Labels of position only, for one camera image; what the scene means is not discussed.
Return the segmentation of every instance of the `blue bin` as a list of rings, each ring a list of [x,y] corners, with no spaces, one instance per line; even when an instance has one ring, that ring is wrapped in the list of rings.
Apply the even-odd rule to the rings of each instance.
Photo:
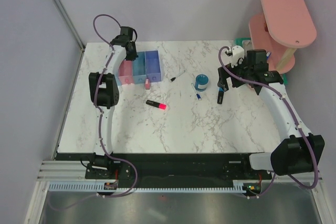
[[[159,52],[146,51],[145,52],[146,75],[150,82],[161,81],[161,69]]]
[[[135,84],[146,82],[145,52],[138,52],[138,57],[133,61],[133,80]]]

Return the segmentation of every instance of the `blue pen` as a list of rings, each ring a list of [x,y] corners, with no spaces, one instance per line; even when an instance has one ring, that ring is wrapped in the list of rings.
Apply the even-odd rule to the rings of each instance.
[[[195,89],[195,86],[191,83],[191,86],[193,87],[193,90],[195,91],[195,94],[196,94],[196,96],[197,96],[197,99],[198,100],[201,100],[202,98],[201,98],[201,96],[199,95],[199,93],[197,93],[197,91],[196,91],[196,89]]]

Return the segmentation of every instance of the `gray wall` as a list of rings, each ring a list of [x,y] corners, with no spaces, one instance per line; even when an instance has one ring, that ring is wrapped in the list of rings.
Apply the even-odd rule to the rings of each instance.
[[[0,222],[22,223],[80,50],[51,0],[0,0]]]
[[[319,165],[333,209],[336,207],[336,6],[335,0],[305,0],[318,32],[316,41],[299,49],[288,73],[288,94],[296,110],[326,147]]]
[[[100,41],[92,29],[107,13],[138,31],[140,41],[222,40],[248,36],[250,17],[260,0],[61,0],[82,40]],[[106,38],[119,32],[108,18],[98,21]]]

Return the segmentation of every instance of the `blue cup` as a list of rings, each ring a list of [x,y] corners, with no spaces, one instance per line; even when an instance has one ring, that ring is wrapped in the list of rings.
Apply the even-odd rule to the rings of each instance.
[[[196,76],[195,89],[199,92],[206,90],[208,86],[209,78],[205,74],[199,74]]]

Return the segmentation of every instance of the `table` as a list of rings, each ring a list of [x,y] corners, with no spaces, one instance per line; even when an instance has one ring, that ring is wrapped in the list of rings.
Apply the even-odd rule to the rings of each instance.
[[[236,153],[271,152],[280,143],[270,112],[248,86],[232,88],[217,104],[218,51],[231,41],[138,42],[137,51],[158,50],[163,80],[120,86],[112,122],[116,153]],[[97,136],[97,113],[90,100],[88,75],[101,71],[109,46],[88,43],[72,95],[58,153],[92,153]],[[223,56],[229,63],[229,57]],[[174,82],[170,79],[186,70]],[[191,87],[204,73],[209,86],[198,101]],[[146,100],[167,104],[166,110]]]

